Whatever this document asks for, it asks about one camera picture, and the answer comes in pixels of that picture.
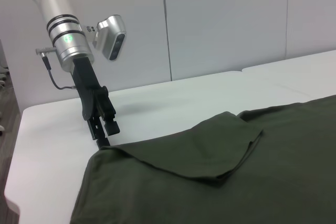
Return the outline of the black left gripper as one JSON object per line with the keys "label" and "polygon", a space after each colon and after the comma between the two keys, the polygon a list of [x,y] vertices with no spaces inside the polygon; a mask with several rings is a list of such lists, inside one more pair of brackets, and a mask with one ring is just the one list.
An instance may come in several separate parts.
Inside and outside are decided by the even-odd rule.
{"label": "black left gripper", "polygon": [[99,116],[104,121],[108,136],[120,133],[119,126],[114,120],[115,109],[108,97],[108,90],[101,86],[87,57],[73,60],[71,74],[82,103],[82,116],[87,121],[92,139],[96,141],[99,149],[110,146]]}

